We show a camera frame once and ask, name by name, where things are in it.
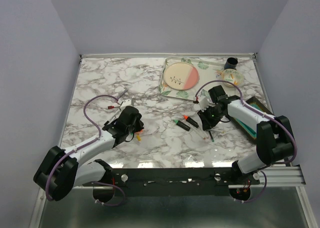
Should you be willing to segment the orange highlighter black body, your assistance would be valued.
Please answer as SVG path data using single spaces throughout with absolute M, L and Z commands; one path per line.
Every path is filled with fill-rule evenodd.
M 197 121 L 195 121 L 194 119 L 192 119 L 190 116 L 184 115 L 183 116 L 184 119 L 190 123 L 192 126 L 194 126 L 195 128 L 199 128 L 199 124 L 197 123 Z

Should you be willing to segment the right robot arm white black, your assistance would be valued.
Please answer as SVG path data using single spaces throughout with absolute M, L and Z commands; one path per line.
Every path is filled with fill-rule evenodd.
M 209 95 L 214 106 L 206 98 L 198 101 L 203 130 L 212 129 L 226 116 L 241 121 L 256 134 L 255 151 L 232 164 L 230 179 L 234 183 L 241 184 L 251 172 L 296 157 L 297 144 L 287 117 L 264 113 L 248 105 L 242 95 L 228 96 L 221 85 L 210 89 Z

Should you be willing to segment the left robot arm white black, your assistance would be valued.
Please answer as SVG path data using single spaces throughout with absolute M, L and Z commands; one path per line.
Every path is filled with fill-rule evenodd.
M 125 142 L 130 134 L 141 131 L 144 128 L 141 118 L 138 109 L 127 106 L 97 136 L 65 149 L 58 146 L 50 148 L 33 181 L 45 191 L 49 201 L 60 201 L 73 187 L 89 183 L 90 178 L 101 186 L 107 185 L 111 174 L 104 163 L 85 165 L 85 162 Z

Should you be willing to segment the pink capped white pen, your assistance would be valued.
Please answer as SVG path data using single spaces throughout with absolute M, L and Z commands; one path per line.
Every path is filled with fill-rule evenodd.
M 201 139 L 205 140 L 206 137 L 201 133 L 199 132 L 196 128 L 192 127 L 191 128 L 197 135 L 199 135 L 201 137 Z

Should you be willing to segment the purple pen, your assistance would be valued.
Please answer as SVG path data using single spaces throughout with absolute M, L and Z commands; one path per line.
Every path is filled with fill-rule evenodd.
M 120 99 L 123 95 L 125 95 L 127 93 L 127 89 L 125 89 L 117 98 Z

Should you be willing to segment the teal acrylic marker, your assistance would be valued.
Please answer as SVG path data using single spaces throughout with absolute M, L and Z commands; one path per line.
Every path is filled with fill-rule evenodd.
M 212 135 L 211 131 L 208 131 L 208 133 L 209 133 L 209 135 L 210 135 L 211 141 L 214 142 L 215 140 L 214 140 L 214 138 L 213 138 L 213 135 Z

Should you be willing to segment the green highlighter black body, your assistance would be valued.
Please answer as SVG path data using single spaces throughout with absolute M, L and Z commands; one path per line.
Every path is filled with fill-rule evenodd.
M 183 123 L 183 122 L 180 121 L 180 120 L 173 120 L 173 121 L 174 121 L 174 123 L 175 123 L 177 126 L 181 127 L 181 128 L 184 129 L 185 131 L 189 131 L 189 130 L 191 129 L 190 126 L 186 125 L 185 123 Z

